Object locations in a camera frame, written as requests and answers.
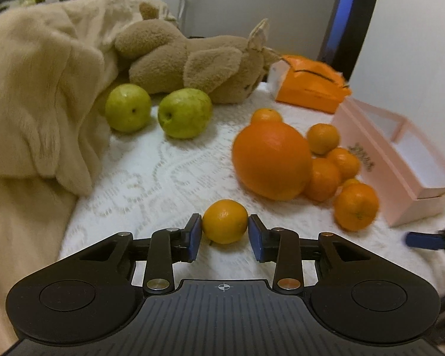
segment dark door frame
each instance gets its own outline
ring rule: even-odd
[[[366,37],[371,17],[373,16],[374,7],[377,0],[352,0],[351,10],[346,22],[344,33],[334,51],[334,55],[330,55],[328,64],[336,71],[342,72],[345,79],[349,80],[359,53]],[[333,13],[330,18],[328,31],[323,40],[323,45],[318,60],[324,61],[327,56],[328,40],[330,38],[333,23],[338,11],[340,0],[336,0]]]

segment tangerine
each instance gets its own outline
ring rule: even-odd
[[[272,108],[259,108],[252,114],[250,123],[260,121],[283,122],[283,118],[282,115]]]
[[[357,180],[356,178],[347,179],[343,183],[343,189],[347,188],[348,186],[351,186],[355,183],[361,183],[361,182],[359,180]]]
[[[334,148],[326,155],[326,158],[338,167],[342,181],[356,177],[359,172],[361,165],[359,159],[346,150],[346,148]]]
[[[247,210],[231,199],[221,199],[208,207],[202,228],[206,236],[218,244],[231,244],[241,239],[247,230]]]
[[[304,194],[313,201],[324,202],[335,195],[341,183],[341,174],[326,158],[315,158],[309,183]]]
[[[331,124],[318,123],[306,133],[310,150],[318,155],[325,155],[340,144],[340,134]]]
[[[379,210],[379,199],[371,186],[355,183],[341,191],[333,206],[338,225],[355,232],[374,221]]]

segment blue gripper pad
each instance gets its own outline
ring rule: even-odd
[[[254,252],[255,259],[259,262],[264,262],[264,246],[262,244],[262,232],[257,227],[252,216],[249,217],[249,241]]]
[[[407,233],[405,244],[411,248],[441,250],[445,249],[445,239],[441,234]]]
[[[191,261],[194,261],[198,254],[199,243],[201,241],[202,233],[203,232],[201,229],[201,216],[198,215],[198,219],[196,220],[190,233],[190,246],[188,250],[189,250],[189,258]]]

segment large orange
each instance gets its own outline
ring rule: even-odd
[[[254,122],[283,122],[282,115],[272,108],[259,108],[256,110],[250,118],[250,123]]]
[[[312,170],[308,142],[281,122],[255,122],[243,129],[233,144],[233,164],[247,188],[276,201],[299,195]]]
[[[335,220],[345,230],[361,230],[376,218],[379,199],[371,186],[355,183],[344,188],[333,202]]]
[[[331,124],[318,123],[306,133],[310,150],[318,155],[325,155],[340,144],[340,134]]]
[[[311,200],[324,202],[335,195],[340,183],[338,167],[326,158],[315,158],[312,175],[304,194]]]
[[[346,150],[346,148],[337,147],[331,150],[328,155],[326,155],[326,158],[338,167],[342,181],[356,177],[359,172],[361,165],[359,159]]]

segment bed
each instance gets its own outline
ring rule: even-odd
[[[204,134],[194,140],[165,137],[156,121],[135,135],[114,134],[103,157],[103,169],[93,194],[81,198],[63,240],[60,257],[66,257],[115,232],[129,231],[146,238],[158,229],[184,227],[193,212],[203,214],[213,202],[230,198],[258,214],[267,228],[295,230],[300,237],[316,238],[331,231],[391,260],[445,292],[445,253],[407,248],[407,231],[434,232],[445,227],[441,215],[389,228],[380,215],[368,229],[345,233],[333,222],[330,202],[314,205],[303,197],[290,202],[273,202],[245,190],[231,165],[235,135],[249,123],[254,110],[273,107],[284,120],[305,133],[319,122],[329,123],[331,115],[276,103],[265,83],[242,104],[215,106],[214,119]],[[133,283],[141,284],[145,265],[140,264]],[[231,245],[209,245],[203,237],[197,261],[175,264],[175,281],[185,278],[269,279],[275,264],[255,261],[247,235]],[[311,263],[304,265],[307,285],[316,283]]]

